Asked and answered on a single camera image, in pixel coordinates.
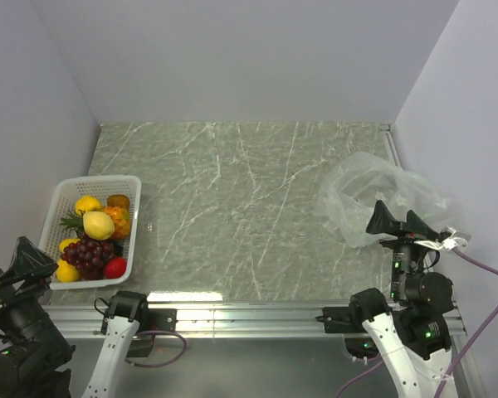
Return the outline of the orange fruit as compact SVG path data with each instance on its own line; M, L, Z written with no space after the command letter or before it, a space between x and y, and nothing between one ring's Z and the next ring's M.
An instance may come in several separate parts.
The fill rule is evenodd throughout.
M109 215L115 225L115 232L108 240L122 240L131 232L132 221L127 209L120 207L103 207L100 211ZM65 230L83 233L83 216L78 216L75 212L69 211L60 219L60 226Z

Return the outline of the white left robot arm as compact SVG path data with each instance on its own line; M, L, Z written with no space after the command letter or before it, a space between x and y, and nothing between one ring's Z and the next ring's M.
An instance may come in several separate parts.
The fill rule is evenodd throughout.
M49 288L56 262L28 238L17 239L7 270L0 268L0 397L68 397L71 370L65 365L76 350L39 303ZM147 299L119 292L103 316L104 345L84 392L112 397L115 379L136 333L150 324Z

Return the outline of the red grape bunch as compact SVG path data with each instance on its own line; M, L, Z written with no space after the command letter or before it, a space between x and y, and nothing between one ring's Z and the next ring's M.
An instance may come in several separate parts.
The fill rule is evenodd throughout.
M115 246L110 240L93 240L88 236L65 248L60 259L74 265L84 280L103 278L105 264L116 257Z

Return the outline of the clear plastic bag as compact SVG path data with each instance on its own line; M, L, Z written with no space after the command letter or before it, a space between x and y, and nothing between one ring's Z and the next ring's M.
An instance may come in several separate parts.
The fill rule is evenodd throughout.
M432 182L365 152L332 169L321 185L317 213L338 240L362 248L388 237L366 232L378 200L398 221L414 211L435 231L457 218L455 203Z

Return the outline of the yellow banana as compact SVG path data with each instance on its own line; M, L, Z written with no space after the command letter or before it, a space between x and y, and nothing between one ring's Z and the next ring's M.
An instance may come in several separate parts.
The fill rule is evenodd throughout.
M65 248L68 247L69 245L75 244L80 242L81 240L79 238L68 238L64 239L58 246L58 249L61 253L65 252Z

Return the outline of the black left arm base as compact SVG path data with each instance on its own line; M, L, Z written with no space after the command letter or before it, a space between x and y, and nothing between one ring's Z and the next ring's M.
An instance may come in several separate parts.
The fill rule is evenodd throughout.
M172 308L153 309L149 311L147 320L141 323L138 332L130 343L126 360L145 360L154 351L156 341L162 338L173 339L177 311Z

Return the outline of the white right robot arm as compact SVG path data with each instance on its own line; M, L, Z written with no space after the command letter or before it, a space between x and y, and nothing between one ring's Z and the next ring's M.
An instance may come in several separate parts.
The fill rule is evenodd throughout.
M452 340L445 313L454 309L452 281L424 264L429 253L457 247L455 230L429 227L414 211L397 220L376 201L366 231L387 235L382 246L392 251L390 299L377 289L354 294L349 304L353 328L366 331L387 367L400 397L456 397L447 374Z

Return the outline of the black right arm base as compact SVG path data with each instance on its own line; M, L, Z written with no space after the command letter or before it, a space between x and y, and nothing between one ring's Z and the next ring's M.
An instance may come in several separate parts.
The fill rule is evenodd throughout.
M315 320L323 324L326 334L344 335L345 355L353 361L373 362L378 348L349 307L324 307Z

